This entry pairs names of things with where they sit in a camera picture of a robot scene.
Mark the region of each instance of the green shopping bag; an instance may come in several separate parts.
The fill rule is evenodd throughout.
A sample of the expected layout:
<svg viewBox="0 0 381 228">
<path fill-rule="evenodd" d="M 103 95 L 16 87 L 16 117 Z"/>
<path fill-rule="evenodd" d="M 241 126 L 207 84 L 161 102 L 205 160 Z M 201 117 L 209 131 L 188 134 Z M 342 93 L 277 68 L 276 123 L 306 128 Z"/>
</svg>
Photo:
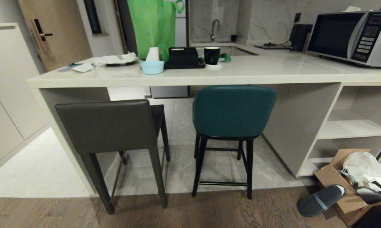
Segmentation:
<svg viewBox="0 0 381 228">
<path fill-rule="evenodd" d="M 146 59 L 149 48 L 158 47 L 160 60 L 169 61 L 169 48 L 175 45 L 175 14 L 182 13 L 183 0 L 128 0 L 137 42 L 138 58 Z"/>
</svg>

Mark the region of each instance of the black mug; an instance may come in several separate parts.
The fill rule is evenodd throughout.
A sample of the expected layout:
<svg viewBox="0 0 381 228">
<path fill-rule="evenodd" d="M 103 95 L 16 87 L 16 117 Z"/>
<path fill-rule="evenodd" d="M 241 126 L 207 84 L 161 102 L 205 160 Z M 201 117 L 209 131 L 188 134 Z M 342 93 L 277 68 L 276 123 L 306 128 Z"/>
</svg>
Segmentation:
<svg viewBox="0 0 381 228">
<path fill-rule="evenodd" d="M 208 65 L 217 65 L 220 57 L 219 47 L 205 47 L 205 62 Z"/>
</svg>

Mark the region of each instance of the sink faucet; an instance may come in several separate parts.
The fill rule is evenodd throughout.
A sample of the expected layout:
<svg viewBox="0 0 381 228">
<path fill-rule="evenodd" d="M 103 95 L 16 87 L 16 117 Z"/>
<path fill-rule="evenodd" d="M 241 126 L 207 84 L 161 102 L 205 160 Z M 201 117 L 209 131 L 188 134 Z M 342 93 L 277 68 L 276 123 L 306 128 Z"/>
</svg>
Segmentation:
<svg viewBox="0 0 381 228">
<path fill-rule="evenodd" d="M 215 34 L 214 34 L 215 22 L 218 23 L 218 30 L 220 30 L 220 21 L 218 19 L 216 19 L 216 20 L 213 21 L 213 24 L 212 24 L 212 33 L 210 34 L 210 38 L 212 38 L 212 41 L 214 41 L 214 39 L 215 39 Z"/>
</svg>

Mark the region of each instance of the cup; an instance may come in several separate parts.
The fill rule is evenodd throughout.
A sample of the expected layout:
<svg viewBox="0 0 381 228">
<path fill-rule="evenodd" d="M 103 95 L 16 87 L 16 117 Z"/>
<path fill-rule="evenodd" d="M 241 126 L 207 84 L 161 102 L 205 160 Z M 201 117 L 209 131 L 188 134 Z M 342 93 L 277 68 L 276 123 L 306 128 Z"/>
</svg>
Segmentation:
<svg viewBox="0 0 381 228">
<path fill-rule="evenodd" d="M 217 65 L 220 56 L 219 47 L 205 47 L 205 62 L 209 65 Z"/>
<path fill-rule="evenodd" d="M 159 60 L 160 60 L 159 48 L 158 47 L 150 47 L 147 58 L 145 59 L 145 61 L 159 61 Z"/>
</svg>

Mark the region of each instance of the microwave control panel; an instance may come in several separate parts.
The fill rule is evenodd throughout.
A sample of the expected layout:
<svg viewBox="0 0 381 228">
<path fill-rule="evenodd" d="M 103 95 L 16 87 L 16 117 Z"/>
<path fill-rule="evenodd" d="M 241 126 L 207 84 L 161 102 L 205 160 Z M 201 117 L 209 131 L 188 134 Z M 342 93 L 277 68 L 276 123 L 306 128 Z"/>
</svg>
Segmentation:
<svg viewBox="0 0 381 228">
<path fill-rule="evenodd" d="M 362 34 L 351 57 L 353 60 L 367 62 L 381 30 L 381 13 L 369 13 Z"/>
</svg>

